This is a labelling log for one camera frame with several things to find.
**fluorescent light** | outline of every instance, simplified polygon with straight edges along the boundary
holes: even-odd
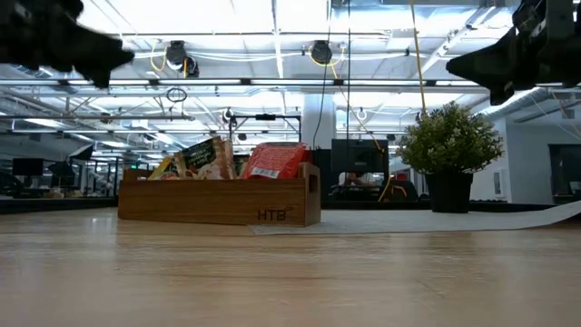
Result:
[[[107,134],[109,133],[109,131],[105,131],[105,130],[70,130],[70,131],[64,131],[65,133],[70,133],[70,134]]]
[[[160,76],[159,76],[157,73],[155,73],[154,71],[148,71],[148,72],[147,72],[147,74],[153,75],[153,76],[155,76],[155,78],[157,78],[157,79],[160,79],[160,78],[161,78],[161,77],[160,77]]]
[[[148,80],[111,80],[109,85],[149,85]]]
[[[51,119],[31,118],[31,119],[25,119],[25,121],[28,123],[32,123],[32,124],[39,124],[42,126],[54,127],[54,128],[59,128],[59,127],[65,126],[64,124],[58,123],[58,122],[51,120]]]
[[[90,137],[86,137],[84,135],[80,135],[80,134],[72,134],[72,136],[78,138],[79,140],[83,140],[86,142],[94,142],[94,139],[90,138]]]
[[[173,139],[166,134],[158,133],[158,134],[152,134],[152,136],[154,138],[156,138],[157,140],[164,142],[165,144],[174,144]]]
[[[157,133],[157,131],[152,130],[113,130],[115,134],[143,134],[143,133]]]
[[[345,85],[419,86],[419,81],[410,80],[351,80],[344,83]]]
[[[478,86],[478,84],[471,81],[437,81],[437,86]]]
[[[240,85],[239,79],[166,79],[160,85]]]
[[[145,156],[152,158],[152,159],[163,159],[163,155],[161,155],[161,154],[146,154]]]
[[[70,85],[89,85],[91,82],[85,80],[66,80]]]
[[[22,134],[50,134],[58,133],[56,130],[11,130],[12,133],[22,133]]]
[[[333,80],[253,79],[253,85],[329,85]]]
[[[122,143],[122,142],[116,142],[116,141],[101,141],[102,144],[108,145],[108,146],[112,146],[112,147],[127,147],[129,145]]]
[[[38,68],[39,71],[48,74],[49,76],[53,76],[53,73],[51,73],[50,71],[44,69],[43,67]]]
[[[370,131],[372,134],[395,134],[395,135],[405,135],[405,131]],[[347,131],[337,131],[337,134],[346,134]],[[366,131],[349,131],[349,134],[368,134]]]
[[[33,80],[0,80],[2,86],[59,85],[57,80],[35,78]]]

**red snack bag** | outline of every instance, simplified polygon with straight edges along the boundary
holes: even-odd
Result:
[[[259,144],[246,164],[242,179],[295,178],[306,148],[303,143]]]

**snack package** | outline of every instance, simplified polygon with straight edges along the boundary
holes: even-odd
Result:
[[[249,154],[235,154],[234,155],[234,170],[236,171],[236,178],[242,178],[242,173],[246,168],[248,160],[251,158]]]
[[[230,179],[236,179],[238,174],[236,174],[236,168],[234,166],[234,145],[232,140],[224,141],[224,153],[226,158],[226,167],[228,167],[228,175]]]
[[[307,146],[303,143],[259,144],[242,173],[242,179],[297,177]]]
[[[217,136],[176,154],[180,177],[193,180],[232,179],[222,139]]]
[[[171,156],[166,156],[163,158],[162,163],[160,163],[160,165],[155,168],[151,176],[147,178],[148,181],[178,179],[180,179],[178,166],[175,159]]]

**person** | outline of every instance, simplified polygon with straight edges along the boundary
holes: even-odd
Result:
[[[376,186],[373,173],[341,173],[339,185]]]

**black equipment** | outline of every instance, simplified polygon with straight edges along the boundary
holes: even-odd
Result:
[[[74,69],[96,87],[108,87],[111,71],[134,55],[121,40],[79,26],[83,9],[81,0],[0,0],[0,64]]]
[[[185,69],[187,77],[200,77],[200,67],[198,66],[198,62],[194,58],[188,56],[188,53],[185,50],[184,41],[171,41],[170,46],[168,46],[165,51],[165,59],[173,70],[183,73],[183,70]]]
[[[12,175],[14,176],[42,176],[44,159],[40,158],[13,158]]]
[[[490,104],[536,84],[581,82],[581,6],[572,0],[522,0],[513,27],[495,44],[450,60],[446,69],[490,90]]]
[[[53,163],[48,166],[48,170],[53,173],[51,187],[74,186],[75,173],[73,167],[68,162]]]
[[[0,172],[0,194],[15,196],[24,190],[25,186],[16,177]]]
[[[317,64],[328,64],[330,63],[333,53],[329,48],[329,42],[327,41],[315,41],[315,44],[310,50],[310,56],[312,60],[317,62]]]
[[[385,173],[389,176],[389,141],[377,140],[380,151],[373,140],[331,141],[331,169],[334,172]]]

